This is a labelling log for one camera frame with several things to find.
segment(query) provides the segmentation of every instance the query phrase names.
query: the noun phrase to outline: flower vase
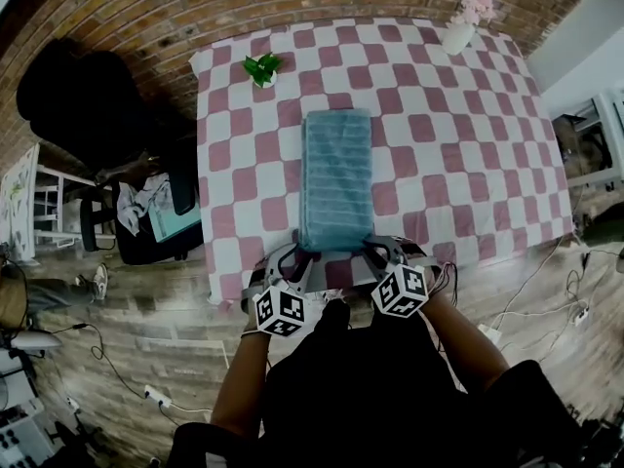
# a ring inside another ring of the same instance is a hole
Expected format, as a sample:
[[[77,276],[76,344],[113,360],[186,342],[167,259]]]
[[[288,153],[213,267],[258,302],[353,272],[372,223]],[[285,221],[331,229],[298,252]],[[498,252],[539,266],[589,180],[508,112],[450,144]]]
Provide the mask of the flower vase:
[[[277,72],[273,71],[273,74],[271,75],[271,79],[268,82],[264,82],[262,86],[258,85],[255,82],[254,83],[261,89],[270,89],[271,87],[273,87],[273,85],[275,85],[276,81],[277,81]]]
[[[474,24],[451,24],[442,41],[442,48],[450,56],[456,56],[466,48],[474,34]]]

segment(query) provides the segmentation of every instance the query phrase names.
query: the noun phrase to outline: blue towel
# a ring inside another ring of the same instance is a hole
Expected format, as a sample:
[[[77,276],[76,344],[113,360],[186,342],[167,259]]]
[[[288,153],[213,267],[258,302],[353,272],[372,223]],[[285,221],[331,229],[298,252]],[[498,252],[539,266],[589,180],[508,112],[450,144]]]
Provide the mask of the blue towel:
[[[299,242],[309,252],[353,252],[372,233],[371,117],[316,111],[303,129]]]

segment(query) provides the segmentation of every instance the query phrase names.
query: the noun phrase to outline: black and white marker cube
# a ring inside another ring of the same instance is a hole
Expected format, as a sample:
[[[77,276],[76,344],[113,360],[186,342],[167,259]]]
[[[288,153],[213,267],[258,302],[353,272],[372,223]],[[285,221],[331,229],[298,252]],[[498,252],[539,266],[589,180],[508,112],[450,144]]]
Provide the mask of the black and white marker cube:
[[[253,298],[257,328],[278,336],[291,336],[305,322],[303,298],[270,286]]]
[[[429,299],[424,267],[397,265],[375,287],[371,296],[383,314],[411,316]]]

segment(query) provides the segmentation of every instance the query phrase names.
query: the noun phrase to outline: green plant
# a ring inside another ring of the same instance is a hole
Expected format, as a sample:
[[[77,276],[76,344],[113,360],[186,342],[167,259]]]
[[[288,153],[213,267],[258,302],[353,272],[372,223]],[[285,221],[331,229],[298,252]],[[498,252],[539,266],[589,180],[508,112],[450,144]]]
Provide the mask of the green plant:
[[[257,85],[262,87],[266,82],[271,81],[273,72],[277,71],[278,67],[282,65],[282,62],[283,61],[280,58],[273,56],[273,54],[269,52],[258,60],[245,57],[243,67],[250,74]]]

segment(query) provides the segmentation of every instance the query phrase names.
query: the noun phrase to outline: small potted plant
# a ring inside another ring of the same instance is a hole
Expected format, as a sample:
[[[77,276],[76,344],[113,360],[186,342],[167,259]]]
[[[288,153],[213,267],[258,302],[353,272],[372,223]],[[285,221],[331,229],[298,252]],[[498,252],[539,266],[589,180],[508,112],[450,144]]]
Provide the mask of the small potted plant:
[[[277,70],[282,65],[282,60],[272,53],[265,54],[258,60],[245,57],[243,67],[253,78],[253,82],[261,89],[268,89],[275,85]]]
[[[459,11],[450,19],[450,26],[442,46],[452,56],[464,50],[475,34],[475,26],[481,20],[496,17],[493,0],[459,0]]]

